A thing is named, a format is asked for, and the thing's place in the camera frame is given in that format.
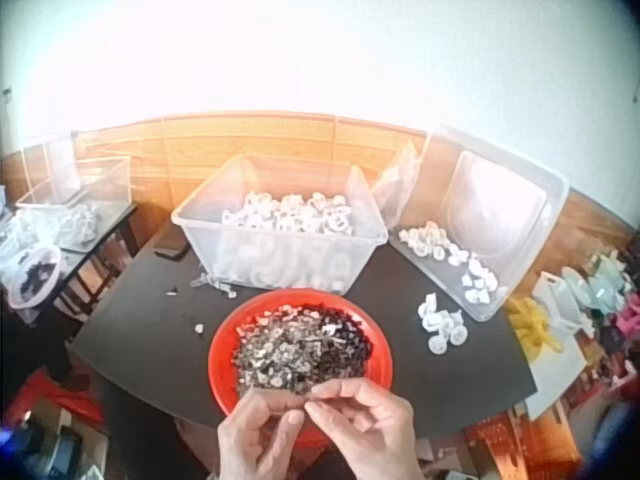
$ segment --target wood paneling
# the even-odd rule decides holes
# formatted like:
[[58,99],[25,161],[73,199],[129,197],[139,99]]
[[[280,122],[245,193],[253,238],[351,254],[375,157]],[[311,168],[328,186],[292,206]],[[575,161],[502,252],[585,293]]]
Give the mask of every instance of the wood paneling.
[[16,152],[6,156],[0,162],[0,166],[2,167],[0,183],[6,186],[7,200],[15,203],[29,191],[22,153]]
[[[120,127],[80,132],[78,159],[131,157],[133,199],[140,205],[133,228],[142,244],[169,219],[203,180],[238,154],[294,156],[327,163],[358,165],[373,184],[406,142],[421,151],[425,133],[390,125],[328,115],[289,112],[216,112],[169,116]],[[419,223],[433,217],[446,193],[459,151],[432,142],[414,191],[421,211],[403,220]],[[32,184],[47,177],[38,147],[25,151]],[[10,201],[28,191],[20,154],[2,160],[2,181]],[[517,291],[528,294],[543,270],[579,266],[594,243],[622,247],[631,237],[628,225],[611,212],[572,191],[544,248]]]

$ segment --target transparent storage box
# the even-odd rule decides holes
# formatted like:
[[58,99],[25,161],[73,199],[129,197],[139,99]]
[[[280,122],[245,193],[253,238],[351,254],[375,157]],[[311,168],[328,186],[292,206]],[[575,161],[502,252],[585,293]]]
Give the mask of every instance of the transparent storage box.
[[88,252],[131,204],[130,157],[106,157],[68,163],[77,188],[50,176],[16,206],[29,210],[29,221],[60,248]]
[[[222,224],[251,191],[274,199],[314,192],[344,195],[353,236],[262,230]],[[207,273],[257,288],[303,288],[344,294],[387,230],[358,167],[296,158],[242,155],[229,160],[171,215],[182,226]]]
[[[415,190],[390,242],[473,318],[486,321],[535,260],[568,192],[564,177],[536,161],[442,128],[429,140]],[[429,220],[495,274],[498,288],[489,293],[489,303],[470,303],[465,297],[467,290],[475,288],[462,283],[469,273],[468,262],[453,266],[448,258],[421,258],[400,240],[401,230],[424,227]]]

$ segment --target pile of plastic parts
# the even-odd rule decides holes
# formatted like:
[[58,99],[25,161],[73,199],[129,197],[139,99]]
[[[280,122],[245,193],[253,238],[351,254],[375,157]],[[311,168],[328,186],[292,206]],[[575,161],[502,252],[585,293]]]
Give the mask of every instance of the pile of plastic parts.
[[544,345],[558,353],[564,351],[560,342],[549,333],[547,313],[533,299],[509,297],[505,310],[529,363],[538,358]]

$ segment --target dark tabletop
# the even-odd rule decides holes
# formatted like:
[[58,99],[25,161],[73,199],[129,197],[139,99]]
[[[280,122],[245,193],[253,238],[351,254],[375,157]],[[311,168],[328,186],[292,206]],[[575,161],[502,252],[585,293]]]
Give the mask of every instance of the dark tabletop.
[[[193,251],[172,262],[157,257],[153,243],[127,267],[73,349],[133,395],[173,416],[215,428],[223,414],[209,387],[209,345],[225,317],[263,291],[237,287],[238,296],[230,300],[209,286],[191,288],[201,272]],[[167,296],[174,287],[178,294]],[[458,310],[428,277],[384,245],[345,296],[384,331],[393,354],[392,389],[413,404],[419,437],[452,433],[535,393],[527,361],[502,311],[486,323],[465,314],[467,342],[433,355],[427,346],[430,334],[417,315],[429,292],[437,293],[439,309]],[[198,323],[204,324],[202,336],[194,331]]]

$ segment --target red plastic bowl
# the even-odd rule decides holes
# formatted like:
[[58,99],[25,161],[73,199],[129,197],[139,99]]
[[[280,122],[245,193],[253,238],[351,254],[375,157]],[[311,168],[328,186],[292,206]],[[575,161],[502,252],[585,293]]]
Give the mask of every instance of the red plastic bowl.
[[[233,353],[238,348],[240,337],[236,327],[253,322],[256,315],[265,311],[275,311],[282,305],[299,307],[306,303],[323,304],[325,307],[338,308],[360,322],[362,330],[371,342],[371,358],[365,365],[365,376],[378,385],[389,388],[393,375],[391,350],[380,327],[353,303],[337,295],[306,289],[276,290],[258,295],[235,309],[218,328],[209,349],[209,384],[218,405],[229,413],[238,403],[236,392],[236,371],[232,364]],[[316,427],[305,427],[300,433],[296,445],[304,447],[321,446],[327,438]]]

